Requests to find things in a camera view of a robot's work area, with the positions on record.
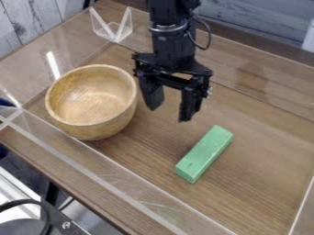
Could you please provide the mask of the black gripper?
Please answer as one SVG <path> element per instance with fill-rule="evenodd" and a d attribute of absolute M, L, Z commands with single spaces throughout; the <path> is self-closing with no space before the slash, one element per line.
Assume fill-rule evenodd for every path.
<path fill-rule="evenodd" d="M 156 110 L 164 101 L 163 87 L 182 91 L 179 121 L 188 122 L 201 110 L 202 99 L 210 93 L 210 79 L 214 71 L 198 63 L 195 59 L 184 64 L 163 66 L 154 53 L 135 52 L 134 73 L 139 79 L 142 97 L 147 107 Z"/>

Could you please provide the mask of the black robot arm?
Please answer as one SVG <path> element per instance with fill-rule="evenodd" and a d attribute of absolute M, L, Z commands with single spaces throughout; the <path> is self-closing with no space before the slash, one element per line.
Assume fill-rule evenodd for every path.
<path fill-rule="evenodd" d="M 209 25 L 194 13 L 202 1 L 147 0 L 147 4 L 154 51 L 135 52 L 131 56 L 142 97 L 147 107 L 156 110 L 164 101 L 163 87 L 178 89 L 182 92 L 178 121 L 188 122 L 210 94 L 214 75 L 195 59 L 196 49 L 207 50 L 211 44 L 211 40 L 205 46 L 196 42 L 198 23 L 211 34 Z"/>

